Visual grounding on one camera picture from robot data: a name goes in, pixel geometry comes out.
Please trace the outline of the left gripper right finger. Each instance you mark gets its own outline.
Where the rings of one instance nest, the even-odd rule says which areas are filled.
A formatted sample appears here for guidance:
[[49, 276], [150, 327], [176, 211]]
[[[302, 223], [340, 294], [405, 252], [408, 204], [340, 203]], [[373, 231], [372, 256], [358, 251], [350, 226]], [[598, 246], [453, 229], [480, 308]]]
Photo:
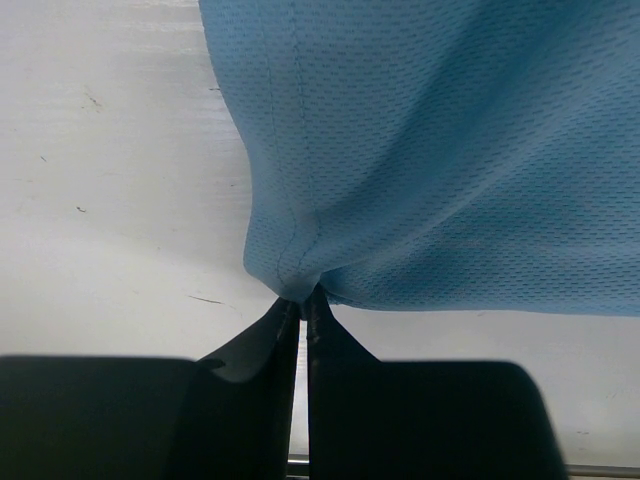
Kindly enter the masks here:
[[505, 361], [382, 361], [305, 303], [314, 479], [564, 479], [543, 398]]

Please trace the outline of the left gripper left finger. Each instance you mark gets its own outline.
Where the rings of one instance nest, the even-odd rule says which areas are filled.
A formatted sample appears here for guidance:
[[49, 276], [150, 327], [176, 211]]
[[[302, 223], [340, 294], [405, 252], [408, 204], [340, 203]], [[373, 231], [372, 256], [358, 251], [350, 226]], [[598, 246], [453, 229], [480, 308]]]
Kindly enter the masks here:
[[5, 479], [282, 479], [299, 310], [276, 301], [200, 360], [5, 356]]

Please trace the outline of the blue mesh shorts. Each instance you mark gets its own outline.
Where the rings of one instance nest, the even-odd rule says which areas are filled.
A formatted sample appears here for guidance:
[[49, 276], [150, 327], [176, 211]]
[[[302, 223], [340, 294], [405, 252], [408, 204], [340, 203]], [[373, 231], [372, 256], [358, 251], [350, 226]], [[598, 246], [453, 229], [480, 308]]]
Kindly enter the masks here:
[[635, 1], [204, 1], [246, 271], [372, 310], [639, 312]]

